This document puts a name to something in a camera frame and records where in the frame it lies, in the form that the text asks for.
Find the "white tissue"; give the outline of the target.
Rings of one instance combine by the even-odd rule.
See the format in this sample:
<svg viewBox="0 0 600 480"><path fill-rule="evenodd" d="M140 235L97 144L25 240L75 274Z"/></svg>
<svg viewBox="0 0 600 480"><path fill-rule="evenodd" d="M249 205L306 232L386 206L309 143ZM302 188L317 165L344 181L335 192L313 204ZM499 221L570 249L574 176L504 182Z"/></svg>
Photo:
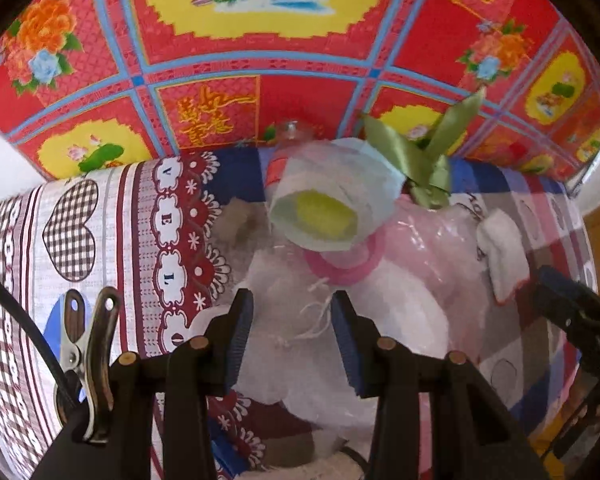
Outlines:
<svg viewBox="0 0 600 480"><path fill-rule="evenodd" d="M477 226L477 245L488 260L495 301L506 304L530 280L521 232L508 214L494 209Z"/></svg>

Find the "silver spring clamp left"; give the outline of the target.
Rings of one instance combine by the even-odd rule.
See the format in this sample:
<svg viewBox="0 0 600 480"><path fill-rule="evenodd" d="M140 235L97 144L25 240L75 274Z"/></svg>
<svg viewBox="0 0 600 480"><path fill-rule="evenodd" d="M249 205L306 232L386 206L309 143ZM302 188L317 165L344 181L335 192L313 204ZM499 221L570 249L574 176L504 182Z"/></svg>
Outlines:
<svg viewBox="0 0 600 480"><path fill-rule="evenodd" d="M60 307L59 365L69 395L56 391L55 408L60 421L68 422L78 404L86 405L81 439L88 443L104 444L108 439L114 409L109 363L121 306L117 289L106 286L91 311L75 289L65 293Z"/></svg>

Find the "clear plastic packaging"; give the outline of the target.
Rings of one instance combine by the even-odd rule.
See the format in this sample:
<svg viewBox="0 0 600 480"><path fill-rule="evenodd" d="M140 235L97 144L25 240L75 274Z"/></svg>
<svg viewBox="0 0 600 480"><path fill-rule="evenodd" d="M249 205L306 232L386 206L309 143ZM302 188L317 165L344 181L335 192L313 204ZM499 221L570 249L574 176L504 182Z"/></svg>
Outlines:
<svg viewBox="0 0 600 480"><path fill-rule="evenodd" d="M319 271L281 237L233 252L235 286L254 297L237 391L320 426L373 423L376 404L349 386L332 329L328 304L338 289L379 333L413 352L442 358L457 349L477 359L492 299L477 226L463 206L433 211L399 200L378 249L332 252Z"/></svg>

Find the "smartphone on bed corner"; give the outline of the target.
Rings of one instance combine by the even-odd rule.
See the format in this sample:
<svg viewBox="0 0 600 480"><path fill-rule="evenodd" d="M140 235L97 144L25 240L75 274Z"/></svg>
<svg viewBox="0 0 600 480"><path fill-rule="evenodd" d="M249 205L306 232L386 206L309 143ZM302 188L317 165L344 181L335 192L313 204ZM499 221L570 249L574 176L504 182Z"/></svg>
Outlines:
<svg viewBox="0 0 600 480"><path fill-rule="evenodd" d="M576 198L582 188L585 186L585 183L591 179L592 174L594 174L595 170L600 166L600 150L598 150L591 159L580 169L577 173L569 179L566 184L567 195L570 198Z"/></svg>

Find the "patchwork heart bed sheet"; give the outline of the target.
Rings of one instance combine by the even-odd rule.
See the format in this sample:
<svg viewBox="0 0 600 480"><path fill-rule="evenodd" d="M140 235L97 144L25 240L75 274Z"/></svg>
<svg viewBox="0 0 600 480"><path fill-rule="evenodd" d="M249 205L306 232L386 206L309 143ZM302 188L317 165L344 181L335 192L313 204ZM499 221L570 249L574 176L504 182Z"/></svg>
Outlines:
<svg viewBox="0 0 600 480"><path fill-rule="evenodd" d="M142 358L174 349L194 316L224 302L241 281L238 257L212 240L211 227L231 198L264 203L264 182L274 148L220 148L216 151L137 162L91 172L86 177L46 183L0 203L0 281L27 310L54 354L59 351L60 315L66 290L75 289L91 317L105 286L124 296L114 338L114 357L137 351ZM530 268L550 264L598 292L588 233L562 184L526 177L482 162L451 159L452 203L481 219L493 209L506 211L519 226ZM162 196L176 198L185 217L180 244L159 244L154 209ZM58 263L47 242L48 226L76 227L62 234L69 247L86 238L86 267ZM157 287L162 248L176 252L186 272L182 304L163 302ZM567 400L580 352L558 329L532 313L521 294L508 304L489 306L486 333L478 354L480 370L526 434L541 432ZM0 306L0 453L9 479L30 479L60 430L53 378L38 352ZM252 468L294 467L313 462L314 437L326 431L302 422L283 405L266 406L232 392L209 402L212 417Z"/></svg>

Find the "green satin ribbon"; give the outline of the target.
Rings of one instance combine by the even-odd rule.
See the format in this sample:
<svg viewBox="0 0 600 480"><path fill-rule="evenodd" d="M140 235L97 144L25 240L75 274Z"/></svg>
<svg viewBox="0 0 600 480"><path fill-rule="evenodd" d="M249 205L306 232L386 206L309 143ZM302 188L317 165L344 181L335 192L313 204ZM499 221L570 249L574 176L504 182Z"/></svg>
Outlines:
<svg viewBox="0 0 600 480"><path fill-rule="evenodd" d="M425 131L425 141L410 140L369 114L362 115L366 141L404 174L414 203L427 209L449 205L452 171L449 150L457 144L486 98L486 86L450 106Z"/></svg>

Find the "small clear bottle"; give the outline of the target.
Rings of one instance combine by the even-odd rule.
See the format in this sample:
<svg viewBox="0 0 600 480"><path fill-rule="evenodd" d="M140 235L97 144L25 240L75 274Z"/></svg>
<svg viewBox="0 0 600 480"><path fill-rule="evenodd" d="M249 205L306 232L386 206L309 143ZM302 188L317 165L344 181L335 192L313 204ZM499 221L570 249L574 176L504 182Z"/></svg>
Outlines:
<svg viewBox="0 0 600 480"><path fill-rule="evenodd" d="M314 128L299 119L285 120L274 126L275 144L264 173L264 192L268 203L282 180L289 157L314 139Z"/></svg>

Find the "red floral headboard cloth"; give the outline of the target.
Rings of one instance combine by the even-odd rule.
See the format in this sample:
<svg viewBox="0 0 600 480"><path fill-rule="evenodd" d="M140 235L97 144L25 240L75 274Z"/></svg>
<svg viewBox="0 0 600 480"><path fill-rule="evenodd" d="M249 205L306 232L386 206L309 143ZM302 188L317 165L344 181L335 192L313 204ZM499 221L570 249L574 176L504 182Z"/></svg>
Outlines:
<svg viewBox="0 0 600 480"><path fill-rule="evenodd" d="M550 0L27 0L0 37L0 135L51 179L289 119L420 136L479 89L457 155L562 180L600 149L600 63Z"/></svg>

